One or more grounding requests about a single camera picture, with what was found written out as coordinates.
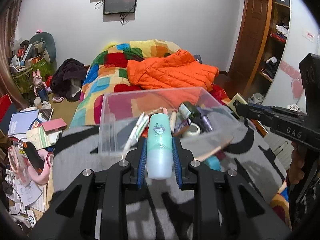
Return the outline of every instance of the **rabbit figurine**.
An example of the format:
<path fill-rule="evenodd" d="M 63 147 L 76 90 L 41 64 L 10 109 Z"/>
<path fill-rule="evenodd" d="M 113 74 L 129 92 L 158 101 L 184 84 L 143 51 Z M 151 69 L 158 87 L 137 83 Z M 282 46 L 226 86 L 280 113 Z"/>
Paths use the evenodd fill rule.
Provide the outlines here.
<path fill-rule="evenodd" d="M 47 94 L 47 85 L 44 81 L 42 81 L 42 76 L 40 75 L 40 70 L 37 69 L 37 72 L 32 72 L 33 75 L 33 84 L 34 84 L 34 92 L 36 96 L 39 96 L 41 102 L 49 101 L 49 97 Z"/>

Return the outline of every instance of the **clear plastic box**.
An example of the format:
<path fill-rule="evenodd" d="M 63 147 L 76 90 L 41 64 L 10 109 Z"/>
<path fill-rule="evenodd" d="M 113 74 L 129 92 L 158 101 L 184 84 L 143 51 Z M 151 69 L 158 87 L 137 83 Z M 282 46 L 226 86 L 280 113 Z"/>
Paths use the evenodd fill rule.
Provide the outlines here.
<path fill-rule="evenodd" d="M 124 145 L 142 112 L 166 107 L 171 115 L 183 101 L 190 101 L 209 110 L 207 114 L 214 131 L 196 137 L 182 138 L 182 147 L 192 151 L 194 157 L 212 151 L 221 142 L 232 138 L 240 123 L 214 97 L 201 87 L 138 90 L 105 94 L 103 97 L 98 155 L 105 168 L 124 159 Z"/>

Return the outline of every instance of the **wooden door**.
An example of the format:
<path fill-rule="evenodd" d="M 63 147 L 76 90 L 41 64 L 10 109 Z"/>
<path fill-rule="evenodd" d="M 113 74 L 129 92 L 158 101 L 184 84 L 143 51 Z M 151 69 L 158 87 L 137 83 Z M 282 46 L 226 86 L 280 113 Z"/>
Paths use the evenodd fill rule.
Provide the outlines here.
<path fill-rule="evenodd" d="M 239 38 L 229 70 L 230 77 L 243 86 L 249 80 L 258 56 L 266 26 L 267 9 L 268 0 L 245 0 Z"/>

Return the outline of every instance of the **green basket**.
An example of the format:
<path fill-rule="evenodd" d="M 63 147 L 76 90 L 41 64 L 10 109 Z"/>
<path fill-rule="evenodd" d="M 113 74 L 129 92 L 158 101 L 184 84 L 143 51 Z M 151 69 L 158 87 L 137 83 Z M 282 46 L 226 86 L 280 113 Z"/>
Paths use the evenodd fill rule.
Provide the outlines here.
<path fill-rule="evenodd" d="M 52 76 L 54 73 L 51 64 L 46 62 L 44 58 L 39 60 L 37 63 L 34 63 L 31 67 L 33 68 L 33 71 L 37 71 L 37 69 L 40 70 L 43 81 L 46 80 L 46 77 Z"/>
<path fill-rule="evenodd" d="M 47 76 L 53 75 L 54 71 L 50 63 L 46 62 L 44 58 L 33 64 L 30 68 L 26 69 L 18 75 L 12 76 L 15 84 L 17 85 L 20 93 L 29 93 L 33 90 L 33 76 L 32 72 L 40 70 L 43 81 Z"/>
<path fill-rule="evenodd" d="M 18 87 L 20 93 L 29 93 L 33 90 L 33 68 L 28 68 L 18 75 L 12 76 L 16 86 Z"/>

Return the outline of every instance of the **blue gripper pad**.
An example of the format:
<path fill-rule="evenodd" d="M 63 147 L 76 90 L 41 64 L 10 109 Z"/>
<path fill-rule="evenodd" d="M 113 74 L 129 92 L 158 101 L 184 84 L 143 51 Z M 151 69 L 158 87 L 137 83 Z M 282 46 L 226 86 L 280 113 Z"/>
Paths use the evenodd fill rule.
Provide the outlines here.
<path fill-rule="evenodd" d="M 137 185 L 138 188 L 141 189 L 144 181 L 144 173 L 147 163 L 147 139 L 144 140 L 143 148 L 140 156 L 140 162 L 138 166 L 138 178 L 137 178 Z"/>
<path fill-rule="evenodd" d="M 182 169 L 181 169 L 181 163 L 180 163 L 178 150 L 177 150 L 174 137 L 172 137 L 172 157 L 173 157 L 173 166 L 174 166 L 174 172 L 176 174 L 177 184 L 181 189 L 182 188 Z"/>

